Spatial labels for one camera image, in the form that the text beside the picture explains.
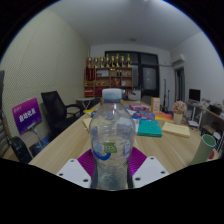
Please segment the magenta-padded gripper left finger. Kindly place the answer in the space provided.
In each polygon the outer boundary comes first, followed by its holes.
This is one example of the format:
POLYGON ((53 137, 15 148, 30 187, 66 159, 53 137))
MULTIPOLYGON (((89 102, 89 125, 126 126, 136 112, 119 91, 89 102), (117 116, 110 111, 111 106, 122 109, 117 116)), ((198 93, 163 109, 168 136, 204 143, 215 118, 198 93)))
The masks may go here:
POLYGON ((57 176, 83 188, 96 189, 97 174, 92 151, 86 151, 78 159, 69 159, 58 171, 57 176))

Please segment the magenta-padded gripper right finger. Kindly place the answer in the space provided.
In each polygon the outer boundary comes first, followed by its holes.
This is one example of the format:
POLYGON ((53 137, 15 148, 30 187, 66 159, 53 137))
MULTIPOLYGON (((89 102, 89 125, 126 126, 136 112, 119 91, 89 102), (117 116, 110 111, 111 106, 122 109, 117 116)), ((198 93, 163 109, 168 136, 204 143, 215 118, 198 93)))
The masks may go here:
POLYGON ((141 188, 167 176, 168 174, 169 172, 155 156, 147 157, 137 148, 132 149, 129 160, 129 189, 141 188))

